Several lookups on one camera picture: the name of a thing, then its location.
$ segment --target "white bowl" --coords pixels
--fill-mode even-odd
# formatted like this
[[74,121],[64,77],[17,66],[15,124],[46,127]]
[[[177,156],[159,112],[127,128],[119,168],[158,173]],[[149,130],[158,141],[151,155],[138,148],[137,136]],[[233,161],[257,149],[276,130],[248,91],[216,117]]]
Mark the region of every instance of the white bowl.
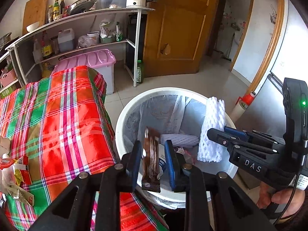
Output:
[[27,27],[27,31],[32,32],[33,30],[36,30],[38,27],[39,27],[39,22],[32,23]]

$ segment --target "red plaid cloth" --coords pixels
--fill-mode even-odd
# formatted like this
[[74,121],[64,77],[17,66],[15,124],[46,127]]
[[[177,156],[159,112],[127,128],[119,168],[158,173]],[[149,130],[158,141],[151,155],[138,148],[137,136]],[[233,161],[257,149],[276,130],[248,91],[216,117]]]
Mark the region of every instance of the red plaid cloth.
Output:
[[[17,229],[27,230],[80,172],[100,173],[115,163],[105,94],[103,76],[79,66],[27,84],[0,101],[0,134],[11,140],[11,157],[29,157],[33,182],[22,187],[34,195],[34,207],[7,196],[5,214]],[[135,194],[121,193],[120,204],[122,230],[167,230],[153,206]]]

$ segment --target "door handle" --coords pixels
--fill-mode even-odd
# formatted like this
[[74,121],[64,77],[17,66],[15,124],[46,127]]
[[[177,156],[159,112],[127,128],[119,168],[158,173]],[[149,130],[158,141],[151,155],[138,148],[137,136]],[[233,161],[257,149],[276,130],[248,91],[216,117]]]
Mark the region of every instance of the door handle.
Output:
[[168,54],[170,54],[170,52],[171,52],[171,47],[170,47],[169,44],[165,44],[165,45],[164,45],[164,48],[161,49],[161,53],[162,53],[163,55],[168,55]]

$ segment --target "wooden cutting board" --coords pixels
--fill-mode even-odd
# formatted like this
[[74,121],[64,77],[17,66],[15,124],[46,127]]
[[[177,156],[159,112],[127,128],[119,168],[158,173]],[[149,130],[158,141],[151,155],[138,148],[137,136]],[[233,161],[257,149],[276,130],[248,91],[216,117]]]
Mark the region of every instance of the wooden cutting board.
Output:
[[39,22],[39,27],[45,24],[48,0],[27,1],[23,14],[23,35],[27,34],[27,26]]

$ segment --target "human hand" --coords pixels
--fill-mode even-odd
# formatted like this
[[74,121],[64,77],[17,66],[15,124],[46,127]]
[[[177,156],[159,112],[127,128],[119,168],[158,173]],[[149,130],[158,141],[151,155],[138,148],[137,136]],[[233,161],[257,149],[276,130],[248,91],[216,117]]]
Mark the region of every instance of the human hand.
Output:
[[[282,191],[276,192],[271,196],[268,192],[270,186],[261,182],[260,184],[260,192],[259,192],[259,200],[257,202],[258,208],[267,208],[267,206],[273,202],[277,204],[286,204],[290,199],[292,188],[286,188]],[[303,205],[305,199],[305,191],[296,189],[293,199],[283,214],[282,218],[295,214]]]

